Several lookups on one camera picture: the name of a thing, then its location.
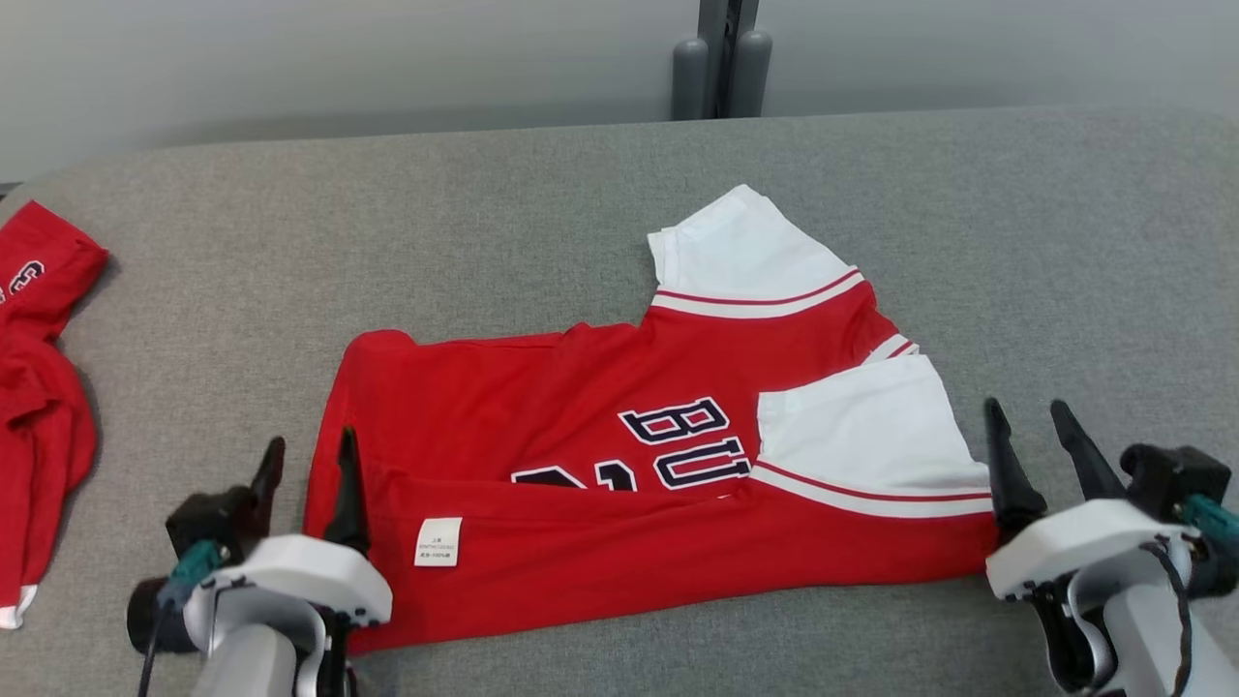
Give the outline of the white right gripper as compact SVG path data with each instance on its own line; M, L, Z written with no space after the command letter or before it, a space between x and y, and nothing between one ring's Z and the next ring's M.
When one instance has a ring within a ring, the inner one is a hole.
M987 586L995 598L1027 598L1035 587L1089 566L1120 560L1141 543L1168 543L1170 560L1180 578L1194 573L1189 542L1196 530L1160 522L1127 498L1101 449L1089 437L1063 400L1049 402L1057 438L1070 456L1085 501L1047 515L1044 496L1032 487L1011 444L1011 425L996 397L985 401L987 484L990 484L997 542L1004 543L985 562Z

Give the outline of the red white baseball jersey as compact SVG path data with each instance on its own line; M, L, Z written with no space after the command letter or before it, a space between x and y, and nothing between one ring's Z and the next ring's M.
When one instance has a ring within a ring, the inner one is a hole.
M394 595L361 652L983 572L986 465L856 266L746 184L648 246L638 323L349 340L304 530L353 431Z

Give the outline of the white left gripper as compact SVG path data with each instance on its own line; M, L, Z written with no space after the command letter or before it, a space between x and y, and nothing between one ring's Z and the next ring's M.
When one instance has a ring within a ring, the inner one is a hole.
M285 439L269 441L256 475L252 480L254 520L270 529L276 490L282 484ZM256 587L325 605L344 613L356 625L390 621L393 592L388 582L366 556L370 551L366 485L357 433L344 428L338 446L338 487L335 511L323 539L302 534L273 535L261 539L250 556L239 565L222 566L204 584L195 587L183 605L187 617L208 617L208 605L217 592Z

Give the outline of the grey partition post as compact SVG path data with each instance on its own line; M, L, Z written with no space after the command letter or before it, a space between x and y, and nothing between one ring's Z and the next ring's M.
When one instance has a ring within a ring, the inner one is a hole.
M696 37L707 50L699 115L731 115L733 73L738 66L740 37L753 31L761 0L696 0Z

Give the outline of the red shorts with white stripe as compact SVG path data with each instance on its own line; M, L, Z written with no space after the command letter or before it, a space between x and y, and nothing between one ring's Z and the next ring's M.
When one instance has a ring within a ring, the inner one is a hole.
M22 626L94 461L95 420L58 340L108 259L36 201L0 227L0 630Z

